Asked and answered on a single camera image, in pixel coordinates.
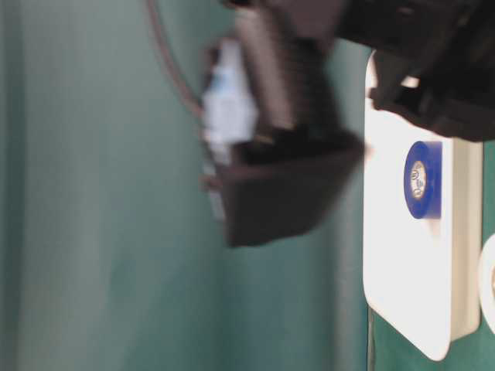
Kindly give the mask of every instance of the teal wall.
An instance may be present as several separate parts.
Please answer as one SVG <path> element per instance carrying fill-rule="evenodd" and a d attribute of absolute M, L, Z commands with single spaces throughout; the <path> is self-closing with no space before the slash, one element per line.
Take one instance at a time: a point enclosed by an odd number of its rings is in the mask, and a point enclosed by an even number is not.
<path fill-rule="evenodd" d="M 317 231 L 227 250 L 139 0 L 2 0 L 3 369 L 365 370 L 362 172 Z M 198 89 L 215 0 L 162 0 Z M 329 64 L 363 129 L 367 51 Z"/>

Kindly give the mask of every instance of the black cable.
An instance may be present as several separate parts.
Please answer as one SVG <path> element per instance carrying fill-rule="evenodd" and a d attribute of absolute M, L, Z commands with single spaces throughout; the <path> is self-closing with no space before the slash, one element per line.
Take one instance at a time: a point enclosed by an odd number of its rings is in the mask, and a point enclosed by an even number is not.
<path fill-rule="evenodd" d="M 145 0 L 145 4 L 149 23 L 152 28 L 153 38 L 162 58 L 163 67 L 175 85 L 182 102 L 195 116 L 202 118 L 203 105 L 184 79 L 183 74 L 172 55 L 166 31 L 160 18 L 157 0 Z"/>

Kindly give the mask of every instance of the blue tape roll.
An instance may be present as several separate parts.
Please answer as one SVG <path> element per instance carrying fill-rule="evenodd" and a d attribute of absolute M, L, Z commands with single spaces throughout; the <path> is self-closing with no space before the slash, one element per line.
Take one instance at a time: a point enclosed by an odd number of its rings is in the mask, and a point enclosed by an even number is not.
<path fill-rule="evenodd" d="M 409 150 L 404 170 L 404 194 L 416 219 L 442 215 L 442 143 L 417 141 Z"/>

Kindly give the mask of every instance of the green fabric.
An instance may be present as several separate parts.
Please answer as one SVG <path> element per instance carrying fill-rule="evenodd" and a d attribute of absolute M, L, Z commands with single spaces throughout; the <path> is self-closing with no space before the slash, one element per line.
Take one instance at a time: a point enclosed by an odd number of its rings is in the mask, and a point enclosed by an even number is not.
<path fill-rule="evenodd" d="M 199 89 L 231 13 L 162 14 Z M 366 369 L 362 172 L 314 233 L 227 250 L 142 1 L 2 0 L 0 19 L 2 369 Z M 329 65 L 361 134 L 366 60 L 338 43 Z"/>
<path fill-rule="evenodd" d="M 483 242 L 495 233 L 495 143 L 485 144 L 483 190 Z M 478 331 L 455 341 L 447 357 L 433 362 L 393 327 L 375 315 L 376 371 L 485 371 L 495 369 L 495 336 L 485 321 Z"/>

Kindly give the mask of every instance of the white object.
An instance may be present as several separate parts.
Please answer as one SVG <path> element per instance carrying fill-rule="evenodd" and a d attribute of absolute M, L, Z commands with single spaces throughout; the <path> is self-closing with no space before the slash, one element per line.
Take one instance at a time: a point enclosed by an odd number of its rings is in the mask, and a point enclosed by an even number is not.
<path fill-rule="evenodd" d="M 367 91 L 376 86 L 372 60 Z M 366 99 L 364 291 L 368 304 L 427 357 L 480 324 L 483 145 L 443 138 Z M 404 197 L 404 167 L 416 141 L 442 142 L 442 218 L 416 220 Z"/>
<path fill-rule="evenodd" d="M 495 334 L 495 235 L 485 243 L 479 274 L 481 308 L 486 322 Z"/>
<path fill-rule="evenodd" d="M 250 141 L 258 119 L 258 109 L 249 89 L 237 41 L 225 39 L 213 81 L 203 96 L 205 137 L 217 162 L 230 163 L 230 147 Z"/>

